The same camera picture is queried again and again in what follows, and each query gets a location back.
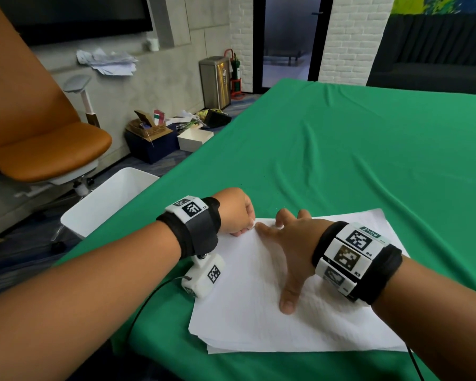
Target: glass door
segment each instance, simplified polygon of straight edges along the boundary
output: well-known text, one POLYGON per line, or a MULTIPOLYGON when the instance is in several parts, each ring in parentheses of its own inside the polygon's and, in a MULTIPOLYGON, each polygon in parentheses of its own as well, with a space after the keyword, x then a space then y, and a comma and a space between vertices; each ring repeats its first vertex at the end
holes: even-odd
POLYGON ((254 93, 317 81, 333 0, 254 0, 254 93))

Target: white brick wall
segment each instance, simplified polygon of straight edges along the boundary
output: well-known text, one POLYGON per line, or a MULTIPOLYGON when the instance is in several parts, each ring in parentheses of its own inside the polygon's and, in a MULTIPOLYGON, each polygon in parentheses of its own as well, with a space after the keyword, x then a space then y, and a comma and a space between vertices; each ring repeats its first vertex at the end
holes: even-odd
POLYGON ((333 0, 319 81, 365 85, 394 0, 333 0))
POLYGON ((241 89, 252 92, 253 0, 229 0, 231 47, 241 62, 241 89))
MULTIPOLYGON (((319 81, 365 85, 394 0, 333 0, 319 81)), ((252 92, 253 0, 230 0, 231 45, 252 92)))

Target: hand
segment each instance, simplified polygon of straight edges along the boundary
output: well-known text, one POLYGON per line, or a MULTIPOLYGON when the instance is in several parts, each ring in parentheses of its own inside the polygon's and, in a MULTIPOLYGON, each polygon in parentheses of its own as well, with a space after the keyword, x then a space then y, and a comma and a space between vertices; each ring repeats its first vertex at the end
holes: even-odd
POLYGON ((240 188, 226 188, 212 195, 220 202, 219 232, 239 236, 254 226, 256 214, 250 198, 240 188))
POLYGON ((315 274, 312 254, 324 231, 332 224, 325 219, 312 219, 306 210, 298 212, 298 219, 287 209, 282 209, 275 217, 277 227, 268 227, 257 223, 256 231, 264 238, 278 243, 287 261, 287 279, 280 296, 280 311, 292 314, 296 309, 298 298, 307 278, 315 274))

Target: forearm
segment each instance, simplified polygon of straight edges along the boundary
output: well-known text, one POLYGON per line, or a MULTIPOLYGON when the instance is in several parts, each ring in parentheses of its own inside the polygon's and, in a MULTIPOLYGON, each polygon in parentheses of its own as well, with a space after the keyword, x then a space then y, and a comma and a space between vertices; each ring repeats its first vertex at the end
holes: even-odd
POLYGON ((155 222, 1 294, 0 379, 65 379, 179 258, 176 237, 155 222))
POLYGON ((404 257, 374 312, 441 379, 476 379, 476 292, 404 257))

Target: television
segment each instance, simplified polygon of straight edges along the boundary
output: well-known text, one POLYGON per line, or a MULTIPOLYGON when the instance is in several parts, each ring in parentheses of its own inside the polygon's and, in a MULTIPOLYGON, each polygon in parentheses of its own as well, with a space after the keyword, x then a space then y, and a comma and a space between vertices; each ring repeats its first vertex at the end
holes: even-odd
POLYGON ((0 0, 29 46, 152 30, 147 0, 0 0))

